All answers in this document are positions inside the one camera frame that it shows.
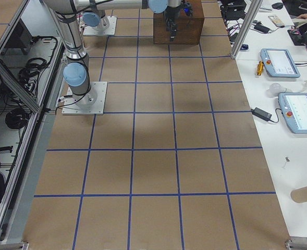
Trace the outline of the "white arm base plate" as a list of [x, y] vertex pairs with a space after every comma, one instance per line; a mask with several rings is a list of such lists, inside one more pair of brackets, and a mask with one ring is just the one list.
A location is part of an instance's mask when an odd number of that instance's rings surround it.
[[102, 115], [104, 113], [107, 82], [90, 82], [91, 89], [83, 98], [72, 94], [72, 90], [68, 87], [63, 115]]

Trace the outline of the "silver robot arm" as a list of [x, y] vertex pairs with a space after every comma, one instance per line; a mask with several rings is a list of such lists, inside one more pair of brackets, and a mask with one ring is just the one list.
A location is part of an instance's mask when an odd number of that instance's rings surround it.
[[155, 14], [181, 7], [181, 1], [45, 1], [54, 15], [62, 37], [69, 64], [63, 71], [64, 79], [72, 91], [75, 104], [88, 105], [97, 100], [98, 93], [90, 83], [89, 56], [80, 34], [77, 16], [91, 13], [94, 26], [106, 20], [105, 10], [150, 9]]
[[96, 12], [84, 11], [82, 20], [86, 26], [98, 31], [104, 31], [110, 26], [105, 10], [97, 10]]

